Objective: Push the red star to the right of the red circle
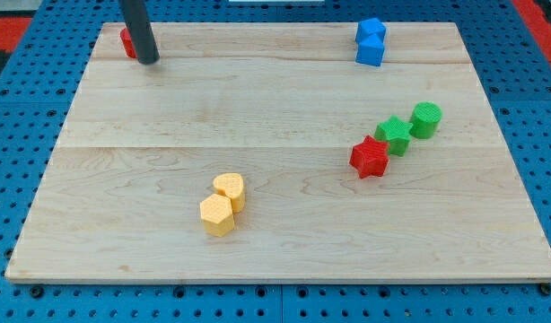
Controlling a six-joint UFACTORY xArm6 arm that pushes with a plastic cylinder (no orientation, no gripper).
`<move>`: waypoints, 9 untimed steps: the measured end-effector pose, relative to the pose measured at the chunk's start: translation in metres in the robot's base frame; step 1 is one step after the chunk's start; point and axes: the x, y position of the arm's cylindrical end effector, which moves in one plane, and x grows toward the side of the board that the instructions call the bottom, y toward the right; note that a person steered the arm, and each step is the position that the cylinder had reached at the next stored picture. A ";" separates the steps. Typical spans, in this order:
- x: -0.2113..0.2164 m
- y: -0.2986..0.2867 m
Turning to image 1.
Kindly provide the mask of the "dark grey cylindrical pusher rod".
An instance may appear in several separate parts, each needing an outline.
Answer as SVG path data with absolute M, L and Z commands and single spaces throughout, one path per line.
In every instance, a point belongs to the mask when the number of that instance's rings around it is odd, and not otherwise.
M 140 64 L 151 65 L 159 58 L 151 21 L 145 0 L 118 0 L 126 28 L 128 29 Z

